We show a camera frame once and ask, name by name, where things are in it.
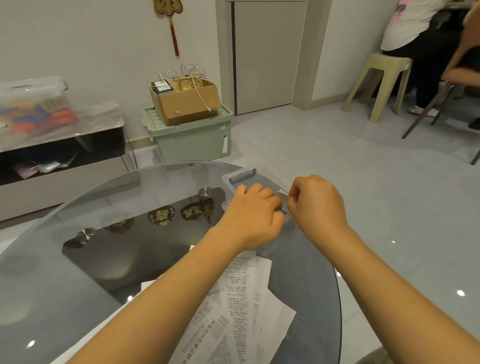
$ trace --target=white wall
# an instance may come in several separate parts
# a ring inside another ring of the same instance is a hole
[[[167,18],[152,0],[3,0],[0,82],[59,75],[73,103],[116,99],[130,139],[147,135],[141,114],[152,106],[148,85],[159,71],[203,63],[220,90],[215,0],[182,0]]]
[[[378,51],[398,0],[332,0],[312,99],[350,90],[370,53]]]

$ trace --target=white t-shirt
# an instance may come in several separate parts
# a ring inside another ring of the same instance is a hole
[[[428,29],[430,20],[447,0],[400,0],[385,30],[382,50],[394,50],[410,43]]]

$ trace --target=gray tile floor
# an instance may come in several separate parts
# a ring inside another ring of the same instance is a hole
[[[466,128],[480,116],[480,100],[457,100],[450,118],[436,126],[425,121],[406,140],[400,137],[412,115],[386,109],[380,123],[371,124],[367,106],[354,101],[347,112],[340,106],[303,111],[288,105],[237,116],[232,155],[220,160],[261,164],[286,186],[300,175],[330,180],[364,241],[480,339],[480,163],[469,164],[480,135]],[[139,167],[160,162],[154,147],[136,156]],[[0,231],[0,252],[28,225]],[[341,363],[353,364],[380,342],[341,277],[338,283]]]

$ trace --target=round glass table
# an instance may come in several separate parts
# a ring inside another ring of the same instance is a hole
[[[47,364],[156,279],[222,217],[240,167],[175,162],[135,170],[61,205],[0,255],[0,361]],[[297,311],[273,363],[338,363],[332,265],[293,219],[257,251],[268,288]]]

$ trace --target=hand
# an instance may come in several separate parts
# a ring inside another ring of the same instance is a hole
[[[297,177],[289,195],[288,209],[318,248],[348,231],[343,198],[329,181],[315,175]]]
[[[240,185],[215,229],[238,242],[240,251],[256,249],[280,233],[285,222],[284,215],[275,211],[280,207],[282,200],[270,188],[256,183],[247,190]]]

